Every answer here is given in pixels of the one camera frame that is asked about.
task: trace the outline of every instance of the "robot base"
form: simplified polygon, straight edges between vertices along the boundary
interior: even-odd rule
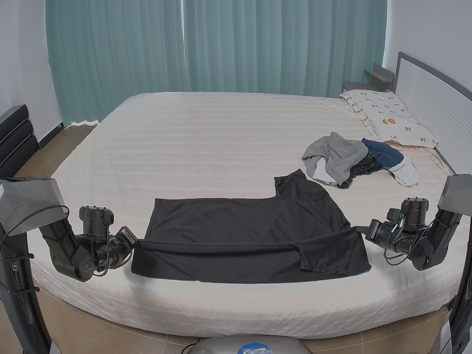
[[[188,354],[311,354],[311,351],[290,337],[244,336],[206,339]]]

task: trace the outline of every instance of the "gray garment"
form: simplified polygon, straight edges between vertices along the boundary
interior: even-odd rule
[[[351,167],[366,157],[367,152],[367,147],[361,141],[347,140],[333,132],[310,144],[302,161],[306,166],[306,174],[313,178],[318,160],[324,157],[326,173],[341,185],[349,178]]]

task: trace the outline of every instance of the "black padded bed frame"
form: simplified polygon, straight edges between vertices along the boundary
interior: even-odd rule
[[[39,149],[26,105],[0,116],[0,177],[13,177]]]

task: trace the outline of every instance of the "curtain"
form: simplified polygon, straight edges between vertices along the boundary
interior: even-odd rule
[[[102,120],[142,92],[186,91],[180,0],[46,0],[65,125]]]
[[[338,96],[382,64],[386,0],[183,0],[190,91]]]

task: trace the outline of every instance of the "floral pillowcase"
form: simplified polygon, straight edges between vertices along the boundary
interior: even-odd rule
[[[340,94],[377,142],[434,148],[434,136],[391,91],[352,90]]]

